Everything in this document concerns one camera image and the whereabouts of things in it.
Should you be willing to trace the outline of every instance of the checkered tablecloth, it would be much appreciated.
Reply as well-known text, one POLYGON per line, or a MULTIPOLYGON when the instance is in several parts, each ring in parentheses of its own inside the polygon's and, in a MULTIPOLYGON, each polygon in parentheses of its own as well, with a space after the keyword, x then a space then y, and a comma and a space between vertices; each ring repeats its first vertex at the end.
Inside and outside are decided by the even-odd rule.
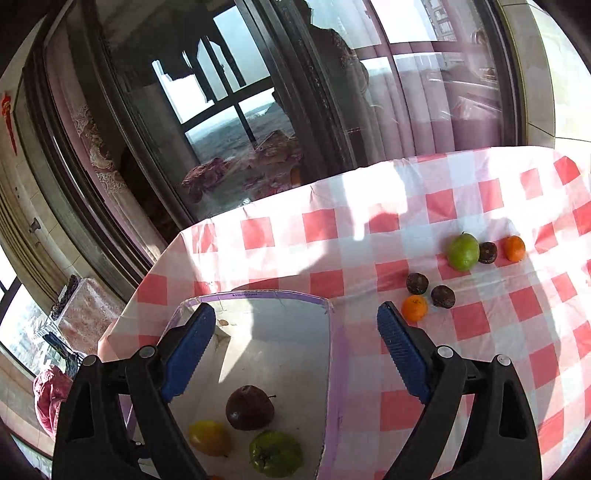
MULTIPOLYGON (((422 410, 379 338, 375 315, 400 305, 407 274, 456 293, 419 324, 466 358, 513 360, 538 427, 544 478, 591 416, 591 195, 588 164, 540 147, 491 148, 380 163, 259 200, 182 232, 105 333, 105 360, 157 342, 185 299, 244 288, 331 299, 349 341, 334 480, 374 480, 392 464, 422 410), (469 232, 519 234, 528 256, 470 273, 442 254, 469 232)), ((451 468, 470 399, 436 473, 451 468)))

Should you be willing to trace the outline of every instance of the tangerine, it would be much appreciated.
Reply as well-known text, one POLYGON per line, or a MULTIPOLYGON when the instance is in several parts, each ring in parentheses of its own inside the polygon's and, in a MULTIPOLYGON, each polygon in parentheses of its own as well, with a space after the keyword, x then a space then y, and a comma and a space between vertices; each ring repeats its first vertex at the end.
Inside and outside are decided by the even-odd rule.
POLYGON ((503 251, 507 260, 511 262, 520 262, 525 258, 525 244, 516 235, 512 235, 505 240, 503 251))
POLYGON ((428 310, 427 301, 420 295, 411 295, 402 303, 401 313, 407 322, 418 322, 428 310))

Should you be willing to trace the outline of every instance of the metal screw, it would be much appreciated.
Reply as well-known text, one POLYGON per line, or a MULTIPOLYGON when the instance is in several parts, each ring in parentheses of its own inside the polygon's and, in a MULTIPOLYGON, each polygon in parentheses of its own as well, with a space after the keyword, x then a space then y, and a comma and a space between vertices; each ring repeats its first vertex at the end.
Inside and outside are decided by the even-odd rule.
POLYGON ((96 363, 96 355, 89 355, 84 360, 82 360, 82 365, 85 367, 91 367, 96 363))
POLYGON ((496 359, 501 365, 504 365, 505 367, 511 365, 511 359, 506 355, 499 355, 496 357, 496 359))
POLYGON ((439 354, 439 356, 442 356, 443 358, 453 357, 453 350, 451 348, 449 348, 448 346, 439 347, 437 349, 437 353, 439 354))
POLYGON ((139 351, 141 358, 150 358, 156 353, 156 349, 153 346, 145 346, 139 351))

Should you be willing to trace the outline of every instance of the window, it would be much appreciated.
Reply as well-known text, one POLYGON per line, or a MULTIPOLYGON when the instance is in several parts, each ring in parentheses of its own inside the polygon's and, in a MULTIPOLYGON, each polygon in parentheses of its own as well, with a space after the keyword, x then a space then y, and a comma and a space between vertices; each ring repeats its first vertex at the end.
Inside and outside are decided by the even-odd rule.
POLYGON ((51 478, 51 469, 53 467, 53 461, 47 458, 37 450, 32 449, 25 443, 21 442, 16 437, 12 437, 14 442, 17 444, 19 450, 27 458, 29 463, 43 473, 47 478, 51 478))
POLYGON ((31 373, 44 366, 65 368, 59 354, 37 333, 47 316, 21 284, 0 249, 0 343, 31 373))
POLYGON ((306 4, 343 123, 358 132, 349 138, 368 164, 502 145, 493 33, 485 34, 474 0, 306 4), (362 67, 354 58, 346 67, 334 61, 343 56, 343 41, 362 67))
POLYGON ((123 8, 113 20, 97 4, 154 161, 196 222, 292 188, 302 159, 240 10, 216 5, 167 0, 129 22, 137 11, 123 8))

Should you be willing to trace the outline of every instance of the pink curtain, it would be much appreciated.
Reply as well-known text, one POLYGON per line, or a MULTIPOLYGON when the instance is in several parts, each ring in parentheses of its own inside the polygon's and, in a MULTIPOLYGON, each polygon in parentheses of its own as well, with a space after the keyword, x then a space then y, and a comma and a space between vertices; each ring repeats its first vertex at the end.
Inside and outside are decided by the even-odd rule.
POLYGON ((125 233, 155 262, 166 243, 115 168, 100 136, 76 76, 65 24, 47 46, 46 64, 57 110, 78 159, 125 233))

